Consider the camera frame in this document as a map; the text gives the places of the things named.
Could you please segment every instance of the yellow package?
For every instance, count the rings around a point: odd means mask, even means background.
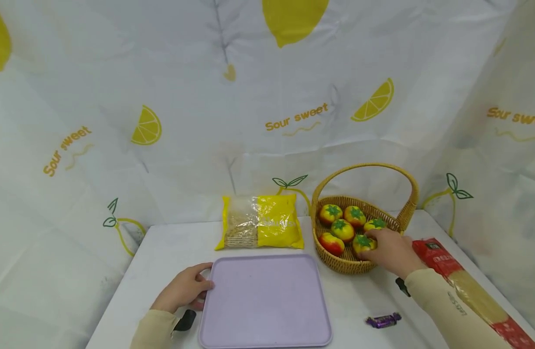
[[[295,209],[297,196],[223,197],[223,238],[215,248],[304,249]]]

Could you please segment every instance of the basket handle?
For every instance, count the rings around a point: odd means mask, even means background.
[[[415,209],[417,208],[417,203],[419,201],[419,185],[417,184],[417,181],[411,176],[410,173],[408,173],[406,170],[395,166],[391,164],[383,164],[381,162],[367,162],[366,164],[356,164],[353,166],[349,166],[343,169],[340,169],[328,176],[325,180],[322,181],[316,187],[312,194],[312,205],[311,205],[311,217],[316,216],[316,210],[318,210],[318,198],[320,196],[320,193],[322,193],[323,188],[332,180],[333,178],[337,177],[337,175],[347,172],[352,169],[360,168],[360,167],[369,167],[369,166],[380,166],[389,168],[392,170],[396,170],[397,172],[401,173],[403,176],[407,177],[407,179],[411,183],[411,195],[409,196],[409,199],[407,200],[406,204],[403,206],[403,209],[399,212],[397,215],[397,220],[399,221],[399,224],[403,230],[407,228],[407,225],[409,224],[411,217],[413,217],[413,213],[415,212]]]

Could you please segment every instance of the beige sleeve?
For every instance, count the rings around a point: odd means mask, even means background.
[[[130,349],[170,349],[171,334],[179,319],[168,312],[150,310],[140,320]]]
[[[414,271],[405,281],[411,297],[434,321],[450,349],[511,349],[433,269]]]

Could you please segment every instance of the hand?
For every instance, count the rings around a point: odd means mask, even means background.
[[[178,308],[190,305],[201,311],[204,309],[205,292],[213,288],[213,282],[206,280],[201,272],[211,269],[213,263],[194,265],[181,271],[157,296],[151,309],[175,313]]]
[[[378,246],[375,250],[364,251],[363,259],[384,267],[403,280],[415,270],[426,269],[426,265],[413,250],[413,240],[410,237],[401,236],[388,228],[372,229],[366,235],[376,240]]]

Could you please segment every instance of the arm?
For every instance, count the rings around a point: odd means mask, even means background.
[[[178,320],[169,312],[149,310],[140,320],[130,349],[171,348],[171,334]]]
[[[159,294],[147,314],[140,320],[130,349],[169,349],[171,334],[179,319],[174,316],[181,306],[203,310],[205,292],[213,288],[201,272],[212,267],[202,263],[181,271]]]
[[[411,272],[406,286],[415,302],[436,324],[450,349],[511,349],[433,269]]]
[[[487,323],[466,306],[442,276],[419,259],[411,239],[389,229],[371,230],[375,250],[362,253],[370,260],[406,281],[409,293],[430,316],[450,349],[510,349]]]

